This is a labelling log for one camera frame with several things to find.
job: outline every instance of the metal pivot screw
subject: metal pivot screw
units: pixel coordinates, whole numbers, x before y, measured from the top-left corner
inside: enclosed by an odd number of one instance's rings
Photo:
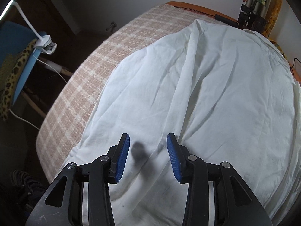
[[[107,161],[109,159],[109,156],[107,155],[102,155],[100,158],[99,158],[101,161]]]
[[[224,161],[223,163],[222,163],[222,166],[224,167],[224,168],[230,168],[230,163],[229,162],[226,162],[226,161]]]
[[[68,169],[72,169],[74,167],[75,167],[75,163],[74,162],[70,162],[70,163],[67,164],[67,168]]]
[[[195,155],[188,156],[189,161],[196,161],[197,157]]]

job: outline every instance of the dark floor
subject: dark floor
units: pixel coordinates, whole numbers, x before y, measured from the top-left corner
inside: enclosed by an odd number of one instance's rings
[[[75,72],[80,64],[93,52],[107,37],[93,34],[90,32],[79,32],[73,43],[61,55],[56,55],[55,63],[67,67],[71,72]],[[65,86],[65,82],[57,73],[46,70],[42,65],[36,64],[32,70],[27,83],[30,89],[43,100],[48,109],[52,106],[55,99]],[[25,107],[24,119],[30,121],[37,127],[40,127],[43,118],[37,114],[29,105]],[[25,158],[24,169],[42,184],[48,185],[36,153],[36,138],[38,130],[29,124],[25,124],[25,135],[28,144],[28,151]]]

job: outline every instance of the white cloth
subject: white cloth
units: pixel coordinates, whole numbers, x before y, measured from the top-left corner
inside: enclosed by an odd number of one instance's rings
[[[188,186],[173,175],[171,132],[204,161],[229,161],[276,225],[300,191],[299,106],[300,86],[267,39],[195,20],[116,67],[63,166],[128,133],[123,178],[109,186],[115,224],[181,225]]]

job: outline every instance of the beige plaid fabric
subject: beige plaid fabric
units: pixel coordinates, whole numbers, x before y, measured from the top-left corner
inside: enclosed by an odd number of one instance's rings
[[[37,154],[50,182],[80,141],[97,98],[117,64],[195,19],[222,24],[171,5],[156,6],[115,32],[81,64],[48,112],[37,137]]]

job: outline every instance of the wooden bed frame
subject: wooden bed frame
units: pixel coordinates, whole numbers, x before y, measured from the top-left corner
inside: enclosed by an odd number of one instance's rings
[[[194,12],[194,13],[204,14],[204,15],[207,15],[207,16],[212,17],[212,18],[214,18],[214,16],[216,14],[218,14],[218,15],[223,16],[227,19],[230,19],[234,22],[237,22],[237,19],[233,19],[230,16],[227,16],[223,13],[214,11],[214,10],[206,8],[206,7],[202,7],[202,6],[198,6],[198,5],[194,5],[194,4],[190,4],[190,3],[186,3],[186,2],[176,2],[176,1],[170,1],[170,2],[167,2],[166,4],[169,4],[169,5],[172,5],[174,7],[184,9],[184,10],[188,10],[188,11],[191,11],[191,12]],[[296,69],[293,68],[292,71],[293,71],[294,78],[298,82],[301,82],[301,77],[298,75]]]

